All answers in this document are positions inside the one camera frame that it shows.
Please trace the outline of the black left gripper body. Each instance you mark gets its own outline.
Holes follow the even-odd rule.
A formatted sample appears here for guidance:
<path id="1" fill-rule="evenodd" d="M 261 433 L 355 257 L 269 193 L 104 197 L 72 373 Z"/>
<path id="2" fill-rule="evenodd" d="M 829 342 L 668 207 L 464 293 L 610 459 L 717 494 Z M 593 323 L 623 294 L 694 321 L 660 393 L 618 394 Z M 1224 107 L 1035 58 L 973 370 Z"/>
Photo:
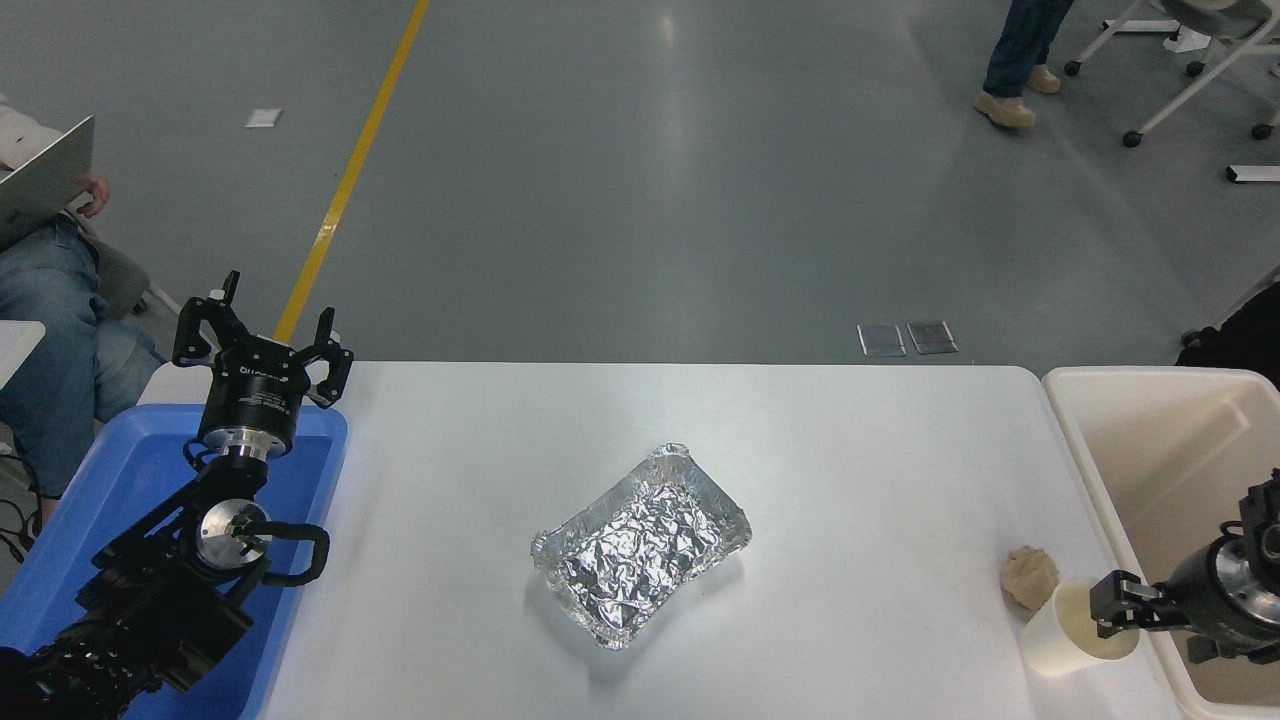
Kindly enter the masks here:
<path id="1" fill-rule="evenodd" d="M 234 430 L 271 437 L 274 446 L 292 446 L 300 410 L 311 379 L 294 351 L 269 338 L 250 338 L 224 347 L 214 359 L 212 383 L 197 437 L 220 445 Z"/>

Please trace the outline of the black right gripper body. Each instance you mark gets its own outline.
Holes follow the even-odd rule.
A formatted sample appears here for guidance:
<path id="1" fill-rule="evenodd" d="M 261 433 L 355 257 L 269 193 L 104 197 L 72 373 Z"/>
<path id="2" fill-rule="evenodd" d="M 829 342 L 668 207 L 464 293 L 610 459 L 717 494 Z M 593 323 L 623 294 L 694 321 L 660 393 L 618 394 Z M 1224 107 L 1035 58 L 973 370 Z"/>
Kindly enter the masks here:
<path id="1" fill-rule="evenodd" d="M 1219 537 L 1197 550 L 1165 582 L 1166 596 L 1201 635 L 1226 635 L 1233 628 L 1235 609 L 1217 574 L 1219 555 L 1233 541 Z"/>

